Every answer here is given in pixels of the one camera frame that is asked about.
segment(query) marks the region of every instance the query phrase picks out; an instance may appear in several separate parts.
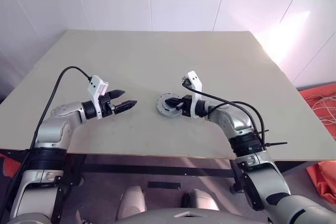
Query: robotic arm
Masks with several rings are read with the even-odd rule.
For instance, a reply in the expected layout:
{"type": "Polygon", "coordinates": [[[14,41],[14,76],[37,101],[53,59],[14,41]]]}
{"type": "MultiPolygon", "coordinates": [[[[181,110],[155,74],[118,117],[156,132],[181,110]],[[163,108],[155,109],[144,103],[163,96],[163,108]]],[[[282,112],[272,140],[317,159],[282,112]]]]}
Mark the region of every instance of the robotic arm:
{"type": "Polygon", "coordinates": [[[217,106],[202,100],[202,84],[195,71],[189,72],[182,80],[184,87],[198,94],[181,99],[165,96],[165,100],[159,99],[158,104],[163,103],[164,108],[169,108],[170,114],[165,113],[166,116],[176,116],[176,111],[180,111],[184,116],[204,117],[223,130],[243,172],[240,182],[252,209],[264,211],[274,224],[323,224],[336,220],[335,213],[302,196],[291,195],[285,179],[265,149],[265,146],[276,144],[261,141],[244,111],[230,104],[217,106]]]}
{"type": "Polygon", "coordinates": [[[39,222],[59,223],[66,187],[62,184],[67,149],[75,129],[88,119],[101,119],[132,108],[137,101],[113,105],[125,92],[106,92],[108,83],[98,76],[89,79],[88,92],[91,100],[61,105],[51,112],[38,129],[34,148],[18,186],[10,213],[9,223],[39,222]]]}

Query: circular metal base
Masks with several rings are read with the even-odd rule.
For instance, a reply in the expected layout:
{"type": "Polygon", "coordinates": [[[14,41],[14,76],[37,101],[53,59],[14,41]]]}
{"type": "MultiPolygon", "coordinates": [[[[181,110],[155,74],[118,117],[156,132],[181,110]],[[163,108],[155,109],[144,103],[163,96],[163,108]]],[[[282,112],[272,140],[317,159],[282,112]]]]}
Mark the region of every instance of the circular metal base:
{"type": "Polygon", "coordinates": [[[174,107],[170,107],[168,104],[165,103],[166,99],[169,98],[180,98],[177,94],[173,93],[166,93],[159,97],[156,102],[156,108],[158,109],[159,113],[167,118],[175,118],[182,114],[182,110],[176,110],[174,107]]]}

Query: beige table surface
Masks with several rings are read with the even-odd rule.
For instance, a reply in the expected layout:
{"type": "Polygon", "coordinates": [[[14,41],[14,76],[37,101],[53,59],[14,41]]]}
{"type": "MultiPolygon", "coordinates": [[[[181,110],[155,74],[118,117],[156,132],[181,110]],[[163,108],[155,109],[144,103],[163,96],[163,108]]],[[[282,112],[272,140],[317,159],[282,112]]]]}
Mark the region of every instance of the beige table surface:
{"type": "MultiPolygon", "coordinates": [[[[70,153],[234,158],[219,126],[203,119],[160,116],[162,93],[191,94],[182,76],[195,70],[203,91],[255,106],[275,160],[335,159],[336,144],[303,98],[250,32],[68,31],[0,105],[0,148],[28,148],[62,69],[81,67],[137,99],[130,111],[78,128],[70,153]]],[[[62,79],[51,109],[87,101],[87,80],[76,70],[62,79]]]]}

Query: orange fabric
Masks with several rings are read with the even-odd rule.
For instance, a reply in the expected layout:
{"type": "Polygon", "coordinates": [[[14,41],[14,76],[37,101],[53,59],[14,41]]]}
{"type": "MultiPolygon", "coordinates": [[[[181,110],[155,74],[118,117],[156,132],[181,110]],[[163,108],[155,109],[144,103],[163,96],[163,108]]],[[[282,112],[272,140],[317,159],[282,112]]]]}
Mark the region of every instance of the orange fabric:
{"type": "MultiPolygon", "coordinates": [[[[302,97],[310,107],[324,97],[330,97],[336,94],[336,83],[319,86],[316,88],[300,91],[302,97]]],[[[336,102],[325,101],[326,106],[336,107],[336,102]]],[[[326,109],[314,111],[317,116],[327,116],[329,112],[326,109]]],[[[332,136],[336,136],[336,125],[327,125],[327,130],[332,136]]],[[[320,196],[332,204],[336,204],[336,160],[323,161],[307,168],[307,172],[313,181],[316,190],[320,196]]]]}
{"type": "Polygon", "coordinates": [[[3,166],[3,174],[7,177],[13,177],[17,170],[20,167],[20,162],[15,161],[14,159],[11,159],[10,157],[7,157],[5,155],[0,154],[0,157],[5,157],[4,160],[4,166],[3,166]]]}

